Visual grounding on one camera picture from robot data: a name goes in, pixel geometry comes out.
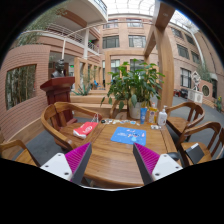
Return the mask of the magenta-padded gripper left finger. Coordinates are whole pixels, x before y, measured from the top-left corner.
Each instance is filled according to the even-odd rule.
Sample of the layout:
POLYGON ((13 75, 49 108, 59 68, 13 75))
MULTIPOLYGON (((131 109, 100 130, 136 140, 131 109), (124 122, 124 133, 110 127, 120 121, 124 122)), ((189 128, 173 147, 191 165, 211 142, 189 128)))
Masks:
POLYGON ((80 185, 91 153, 92 145, 87 143, 66 154, 57 153, 41 169, 80 185))

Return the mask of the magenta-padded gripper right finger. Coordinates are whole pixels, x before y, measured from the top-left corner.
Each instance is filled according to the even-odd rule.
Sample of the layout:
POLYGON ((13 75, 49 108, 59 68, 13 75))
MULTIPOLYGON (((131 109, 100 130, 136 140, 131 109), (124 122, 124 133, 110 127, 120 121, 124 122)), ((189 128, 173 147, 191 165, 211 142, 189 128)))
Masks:
POLYGON ((169 154, 159 155, 137 143, 133 144, 133 154, 145 185, 182 169, 169 154))

